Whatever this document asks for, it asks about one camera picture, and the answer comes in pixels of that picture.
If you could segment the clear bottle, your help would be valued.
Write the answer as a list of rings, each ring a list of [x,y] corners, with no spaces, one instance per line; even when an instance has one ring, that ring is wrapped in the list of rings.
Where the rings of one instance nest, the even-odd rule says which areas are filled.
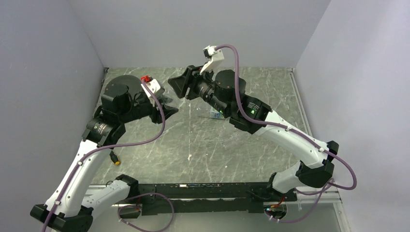
[[[174,101],[171,97],[166,95],[161,95],[159,98],[160,103],[164,106],[165,109],[171,109],[171,103]]]

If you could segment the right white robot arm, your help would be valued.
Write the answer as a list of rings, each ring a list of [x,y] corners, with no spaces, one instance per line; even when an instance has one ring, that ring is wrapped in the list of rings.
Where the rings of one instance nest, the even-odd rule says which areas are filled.
[[[277,201],[288,191],[302,185],[322,188],[333,177],[335,166],[327,152],[337,151],[338,144],[334,141],[317,141],[313,145],[311,136],[293,127],[265,102],[245,94],[247,83],[239,78],[240,105],[246,115],[253,120],[274,122],[275,125],[261,125],[246,120],[236,103],[233,70],[214,74],[202,72],[200,66],[190,65],[182,75],[171,77],[167,82],[179,98],[201,98],[228,118],[235,128],[270,140],[299,158],[295,165],[271,175],[266,188],[269,199]]]

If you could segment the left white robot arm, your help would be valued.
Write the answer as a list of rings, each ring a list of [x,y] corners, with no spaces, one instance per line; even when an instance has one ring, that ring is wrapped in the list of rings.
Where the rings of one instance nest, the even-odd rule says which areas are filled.
[[[164,88],[156,80],[135,84],[108,84],[101,105],[86,125],[79,149],[60,185],[43,204],[33,206],[30,215],[43,224],[42,231],[86,232],[94,219],[111,205],[138,199],[136,179],[122,174],[97,193],[86,196],[94,175],[125,133],[125,124],[144,117],[165,126],[177,112],[160,101]]]

